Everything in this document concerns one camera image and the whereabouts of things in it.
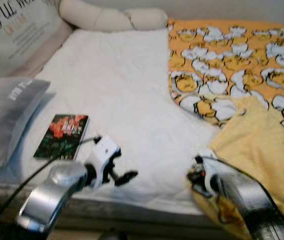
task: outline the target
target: gray pillow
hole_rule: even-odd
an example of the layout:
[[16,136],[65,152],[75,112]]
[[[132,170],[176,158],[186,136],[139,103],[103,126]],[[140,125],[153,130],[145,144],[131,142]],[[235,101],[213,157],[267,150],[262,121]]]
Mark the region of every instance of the gray pillow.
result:
[[28,77],[0,78],[0,167],[9,161],[49,85]]

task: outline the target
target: cartoon print blanket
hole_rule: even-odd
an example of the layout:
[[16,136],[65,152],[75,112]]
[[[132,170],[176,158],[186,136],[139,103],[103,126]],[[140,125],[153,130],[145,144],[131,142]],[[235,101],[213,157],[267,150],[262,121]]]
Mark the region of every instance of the cartoon print blanket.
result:
[[[172,98],[223,127],[212,154],[259,180],[284,214],[284,25],[170,19],[168,30]],[[215,222],[248,237],[231,203],[193,195]]]

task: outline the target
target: white pillow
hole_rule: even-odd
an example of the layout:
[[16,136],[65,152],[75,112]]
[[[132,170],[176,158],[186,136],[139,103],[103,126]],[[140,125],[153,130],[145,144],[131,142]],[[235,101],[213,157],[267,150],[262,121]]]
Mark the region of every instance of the white pillow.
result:
[[166,27],[167,15],[158,8],[101,8],[82,0],[62,0],[60,15],[73,25],[90,31],[155,30]]

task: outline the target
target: wall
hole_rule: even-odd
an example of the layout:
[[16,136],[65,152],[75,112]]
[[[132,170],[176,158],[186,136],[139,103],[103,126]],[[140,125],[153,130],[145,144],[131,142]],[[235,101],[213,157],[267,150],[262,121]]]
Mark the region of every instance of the wall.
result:
[[284,24],[284,0],[85,0],[105,8],[164,9],[177,19],[243,19]]

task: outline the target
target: bed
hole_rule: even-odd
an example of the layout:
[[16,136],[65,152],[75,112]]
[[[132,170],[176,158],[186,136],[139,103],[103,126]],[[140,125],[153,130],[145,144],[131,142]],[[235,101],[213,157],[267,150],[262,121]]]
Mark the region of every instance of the bed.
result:
[[[51,86],[12,158],[0,168],[0,203],[44,164],[33,154],[54,115],[88,114],[91,120],[85,138],[109,135],[122,148],[115,170],[119,174],[138,170],[139,174],[119,188],[106,184],[97,191],[86,188],[75,194],[57,227],[231,239],[205,216],[189,190],[186,173],[193,158],[220,128],[174,104],[168,89],[168,35],[167,29],[117,33],[75,30],[35,76],[49,80]],[[77,161],[85,162],[92,146],[81,146]],[[19,194],[3,220],[14,218],[48,171],[40,173]]]

